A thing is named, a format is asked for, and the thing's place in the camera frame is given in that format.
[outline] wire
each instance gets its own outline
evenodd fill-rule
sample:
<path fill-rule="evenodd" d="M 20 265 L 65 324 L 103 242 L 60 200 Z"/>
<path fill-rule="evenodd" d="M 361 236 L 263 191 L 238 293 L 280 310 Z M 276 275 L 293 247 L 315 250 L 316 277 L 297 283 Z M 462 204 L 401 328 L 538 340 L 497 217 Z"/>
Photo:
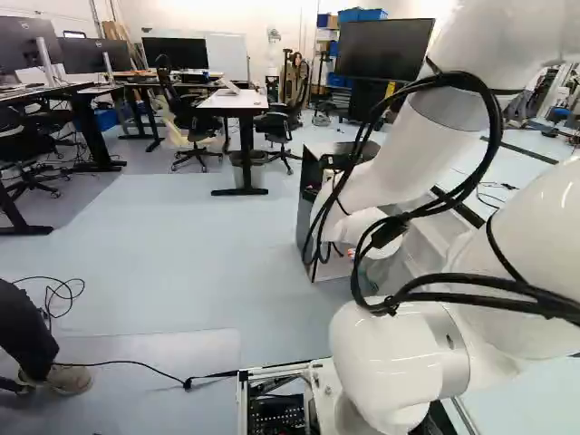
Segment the wire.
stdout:
<path fill-rule="evenodd" d="M 485 175 L 485 172 L 488 170 L 488 167 L 497 154 L 501 144 L 503 134 L 503 119 L 501 117 L 501 109 L 499 108 L 497 98 L 483 81 L 481 81 L 477 76 L 468 72 L 442 72 L 408 84 L 394 93 L 392 96 L 377 103 L 372 108 L 368 117 L 368 121 L 364 122 L 358 130 L 353 150 L 349 156 L 349 165 L 344 170 L 343 175 L 336 183 L 328 199 L 318 210 L 318 213 L 314 217 L 306 235 L 306 240 L 302 250 L 302 259 L 306 265 L 311 265 L 314 263 L 314 266 L 316 266 L 316 263 L 323 259 L 321 256 L 321 246 L 322 234 L 324 231 L 324 224 L 326 219 L 331 209 L 333 208 L 334 203 L 338 200 L 346 182 L 353 173 L 355 165 L 362 157 L 363 148 L 368 142 L 374 126 L 380 120 L 384 111 L 386 111 L 394 102 L 404 99 L 412 93 L 449 86 L 477 92 L 479 95 L 481 95 L 489 116 L 490 134 L 488 148 L 486 150 L 485 156 L 479 163 L 478 167 L 474 170 L 474 172 L 452 191 L 434 199 L 422 207 L 413 210 L 412 212 L 406 212 L 401 215 L 391 217 L 389 220 L 383 220 L 382 228 L 374 228 L 377 230 L 377 235 L 373 235 L 374 247 L 382 247 L 392 241 L 395 237 L 402 234 L 406 229 L 406 224 L 413 218 L 423 218 L 454 208 L 460 204 L 473 190 L 475 190 Z M 311 247 L 311 241 L 313 238 L 314 252 L 312 257 L 307 259 L 307 250 L 309 247 Z M 358 275 L 355 270 L 353 270 L 353 275 Z M 315 268 L 313 269 L 313 274 L 311 276 L 312 281 L 314 281 L 314 276 Z M 360 291 L 360 288 L 353 288 L 353 292 L 356 291 Z"/>
<path fill-rule="evenodd" d="M 148 365 L 144 362 L 138 362 L 138 361 L 131 361 L 131 360 L 118 360 L 118 361 L 106 361 L 106 362 L 95 362 L 95 363 L 91 363 L 91 364 L 79 364 L 79 363 L 68 363 L 68 362 L 55 362 L 55 364 L 57 365 L 61 365 L 63 367 L 102 367 L 105 365 L 114 365 L 114 364 L 130 364 L 130 365 L 139 365 L 139 367 L 144 367 L 146 369 L 149 369 L 161 376 L 164 376 L 168 379 L 171 379 L 175 382 L 178 382 L 181 384 L 181 386 L 183 387 L 184 390 L 189 391 L 191 390 L 191 388 L 193 387 L 193 381 L 195 381 L 196 379 L 210 379 L 210 378 L 233 378 L 237 376 L 237 372 L 238 370 L 232 370 L 229 372 L 219 372 L 219 373 L 212 373 L 212 374 L 208 374 L 206 376 L 190 376 L 188 377 L 185 381 L 181 380 L 180 378 L 173 376 L 172 374 L 168 374 L 165 372 L 162 372 L 159 369 L 156 369 L 155 367 Z"/>
<path fill-rule="evenodd" d="M 56 286 L 55 288 L 52 288 L 50 285 L 47 285 L 45 288 L 45 293 L 44 293 L 43 315 L 45 317 L 46 322 L 48 323 L 48 330 L 50 332 L 52 332 L 53 331 L 53 319 L 60 319 L 61 317 L 64 317 L 65 315 L 67 315 L 68 313 L 71 312 L 71 310 L 73 309 L 74 301 L 82 295 L 82 293 L 84 292 L 86 283 L 81 278 L 71 278 L 71 279 L 68 279 L 66 281 L 62 281 L 58 278 L 54 278 L 51 276 L 36 275 L 36 276 L 27 276 L 25 278 L 17 279 L 15 281 L 13 281 L 12 284 L 16 285 L 16 284 L 20 284 L 20 283 L 35 280 L 35 279 L 43 279 L 43 280 L 54 281 L 54 282 L 58 283 L 58 286 Z M 79 283 L 80 284 L 81 289 L 78 290 L 77 293 L 73 292 L 73 289 L 71 288 L 72 283 Z M 66 289 L 67 294 L 61 295 L 61 293 L 59 293 L 61 289 Z M 69 305 L 64 310 L 64 312 L 59 313 L 59 314 L 53 313 L 52 303 L 53 303 L 53 299 L 55 297 L 58 297 L 58 298 L 63 299 L 65 301 L 68 301 Z M 70 363 L 70 362 L 54 362 L 53 364 L 61 365 L 63 367 L 101 367 L 101 366 L 105 366 L 105 365 L 114 365 L 114 364 L 139 365 L 140 367 L 144 367 L 146 369 L 152 370 L 153 372 L 155 372 L 161 376 L 164 376 L 164 377 L 169 378 L 173 381 L 179 382 L 181 384 L 181 386 L 183 387 L 183 389 L 186 391 L 191 390 L 192 383 L 196 379 L 231 378 L 231 377 L 237 376 L 237 373 L 238 373 L 238 370 L 234 370 L 234 371 L 229 371 L 229 372 L 212 373 L 212 374 L 209 374 L 206 376 L 190 376 L 185 381 L 183 381 L 180 378 L 173 376 L 171 374 L 167 374 L 159 369 L 156 369 L 155 367 L 152 367 L 151 365 L 148 365 L 145 362 L 138 362 L 138 361 L 131 361 L 131 360 L 94 362 L 94 363 L 86 363 L 86 364 L 84 364 L 84 363 L 83 364 Z"/>
<path fill-rule="evenodd" d="M 44 291 L 43 312 L 44 312 L 44 315 L 46 317 L 46 321 L 48 323 L 48 330 L 50 332 L 52 332 L 53 331 L 53 319 L 60 319 L 61 317 L 64 317 L 65 315 L 67 315 L 68 313 L 71 312 L 71 310 L 73 309 L 74 301 L 79 296 L 82 295 L 82 293 L 84 292 L 84 287 L 86 286 L 86 283 L 81 278 L 72 278 L 72 279 L 69 279 L 66 281 L 62 281 L 58 278 L 53 278 L 51 276 L 38 275 L 38 276 L 28 276 L 26 278 L 17 279 L 16 281 L 13 281 L 12 284 L 16 285 L 16 284 L 20 284 L 20 283 L 23 283 L 25 281 L 30 281 L 30 280 L 34 280 L 34 279 L 44 279 L 44 280 L 54 281 L 54 282 L 58 283 L 58 286 L 56 288 L 52 288 L 50 285 L 47 285 L 46 288 L 44 289 L 45 291 Z M 73 290 L 71 289 L 72 283 L 79 283 L 80 284 L 81 289 L 77 293 L 74 293 Z M 67 294 L 61 295 L 61 293 L 60 293 L 61 289 L 65 289 L 67 291 Z M 51 305 L 52 305 L 53 299 L 55 297 L 58 297 L 60 299 L 63 299 L 65 301 L 69 302 L 68 308 L 63 313 L 60 313 L 60 314 L 53 313 Z"/>
<path fill-rule="evenodd" d="M 355 299 L 357 304 L 374 315 L 396 315 L 399 305 L 403 302 L 429 301 L 450 304 L 475 305 L 495 308 L 524 314 L 542 315 L 546 319 L 559 318 L 580 327 L 580 303 L 562 295 L 531 285 L 514 268 L 499 248 L 492 231 L 491 217 L 486 224 L 486 236 L 491 250 L 501 265 L 513 279 L 496 276 L 465 274 L 465 273 L 438 273 L 423 275 L 404 285 L 395 295 L 385 298 L 382 303 L 369 305 L 362 299 Z M 509 293 L 524 296 L 520 299 L 510 299 L 495 296 L 417 292 L 417 288 L 432 284 L 462 284 L 477 285 L 488 288 L 497 288 Z"/>

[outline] cable on floor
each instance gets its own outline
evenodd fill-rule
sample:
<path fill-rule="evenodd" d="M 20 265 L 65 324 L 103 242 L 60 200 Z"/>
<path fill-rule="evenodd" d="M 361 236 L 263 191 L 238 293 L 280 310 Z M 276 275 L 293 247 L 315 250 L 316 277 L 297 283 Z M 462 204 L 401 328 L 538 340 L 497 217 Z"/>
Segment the cable on floor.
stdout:
<path fill-rule="evenodd" d="M 47 285 L 46 288 L 44 289 L 44 306 L 43 306 L 43 309 L 40 310 L 41 313 L 43 314 L 45 321 L 48 323 L 48 330 L 50 332 L 52 332 L 53 331 L 53 320 L 60 319 L 61 317 L 64 317 L 65 315 L 67 315 L 68 313 L 71 312 L 71 310 L 73 309 L 74 301 L 76 301 L 83 294 L 86 283 L 81 278 L 71 278 L 71 279 L 68 279 L 66 281 L 63 281 L 61 279 L 54 278 L 52 276 L 35 275 L 35 276 L 27 276 L 27 277 L 24 277 L 21 279 L 17 279 L 15 281 L 13 281 L 12 284 L 16 285 L 16 284 L 21 284 L 23 282 L 32 281 L 32 280 L 47 280 L 47 281 L 52 281 L 52 282 L 57 284 L 57 286 L 55 286 L 55 287 L 53 287 L 51 285 Z M 80 285 L 80 290 L 78 290 L 76 293 L 72 289 L 73 283 L 77 283 L 78 285 Z M 55 297 L 63 299 L 65 301 L 68 301 L 68 303 L 69 303 L 68 307 L 64 310 L 64 312 L 59 313 L 59 314 L 55 314 L 53 312 L 52 303 L 53 303 L 53 299 Z M 186 391 L 190 391 L 192 389 L 193 381 L 195 381 L 197 379 L 233 378 L 233 377 L 237 376 L 237 372 L 238 372 L 238 370 L 232 370 L 232 371 L 228 371 L 228 372 L 217 372 L 217 373 L 212 373 L 212 374 L 208 374 L 205 376 L 190 376 L 185 380 L 181 380 L 180 378 L 173 376 L 171 374 L 165 373 L 165 372 L 163 372 L 163 371 L 161 371 L 161 370 L 159 370 L 159 369 L 157 369 L 149 364 L 146 364 L 145 362 L 138 362 L 138 361 L 132 361 L 132 360 L 93 362 L 93 363 L 86 363 L 86 364 L 85 363 L 70 363 L 70 362 L 54 362 L 54 364 L 61 365 L 64 367 L 102 367 L 102 366 L 106 366 L 106 365 L 116 365 L 116 364 L 137 365 L 137 366 L 149 369 L 160 376 L 163 376 L 165 378 L 168 378 L 168 379 L 171 379 L 175 382 L 180 383 L 181 386 L 183 387 L 183 389 Z"/>

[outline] white table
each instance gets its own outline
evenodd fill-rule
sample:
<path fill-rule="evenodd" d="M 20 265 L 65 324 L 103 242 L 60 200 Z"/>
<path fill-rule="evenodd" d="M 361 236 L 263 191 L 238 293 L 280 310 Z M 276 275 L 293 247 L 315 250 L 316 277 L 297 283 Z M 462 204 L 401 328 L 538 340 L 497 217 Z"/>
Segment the white table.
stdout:
<path fill-rule="evenodd" d="M 242 89 L 239 95 L 218 95 L 214 92 L 197 109 L 214 116 L 239 119 L 244 187 L 213 190 L 211 195 L 214 197 L 267 195 L 267 189 L 252 186 L 250 159 L 250 151 L 254 148 L 254 117 L 268 110 L 267 97 L 251 89 Z"/>

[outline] shoe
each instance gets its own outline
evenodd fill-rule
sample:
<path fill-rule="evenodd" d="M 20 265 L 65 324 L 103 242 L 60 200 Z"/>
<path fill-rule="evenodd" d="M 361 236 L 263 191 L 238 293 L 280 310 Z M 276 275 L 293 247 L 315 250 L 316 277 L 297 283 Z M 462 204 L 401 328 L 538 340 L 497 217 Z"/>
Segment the shoe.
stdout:
<path fill-rule="evenodd" d="M 48 386 L 64 396 L 83 394 L 92 387 L 92 376 L 86 367 L 66 367 L 55 364 L 45 382 L 33 381 L 22 369 L 18 372 L 18 383 L 32 387 Z"/>

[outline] computer monitor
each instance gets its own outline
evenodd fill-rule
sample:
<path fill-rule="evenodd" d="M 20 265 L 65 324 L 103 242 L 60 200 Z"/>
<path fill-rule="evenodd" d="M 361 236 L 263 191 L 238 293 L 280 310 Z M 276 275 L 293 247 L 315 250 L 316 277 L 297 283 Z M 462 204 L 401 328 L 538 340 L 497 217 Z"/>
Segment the computer monitor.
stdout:
<path fill-rule="evenodd" d="M 434 24 L 433 18 L 342 23 L 335 72 L 354 79 L 412 82 Z"/>
<path fill-rule="evenodd" d="M 63 49 L 63 64 L 67 74 L 106 73 L 102 54 L 107 52 L 113 71 L 132 70 L 126 41 L 92 38 L 58 38 Z"/>
<path fill-rule="evenodd" d="M 63 52 L 50 21 L 24 16 L 0 16 L 0 73 L 42 66 L 36 45 L 36 38 L 41 36 L 51 63 L 62 63 Z"/>
<path fill-rule="evenodd" d="M 143 49 L 150 68 L 155 68 L 155 60 L 160 54 L 170 58 L 174 70 L 209 68 L 205 39 L 143 38 Z"/>

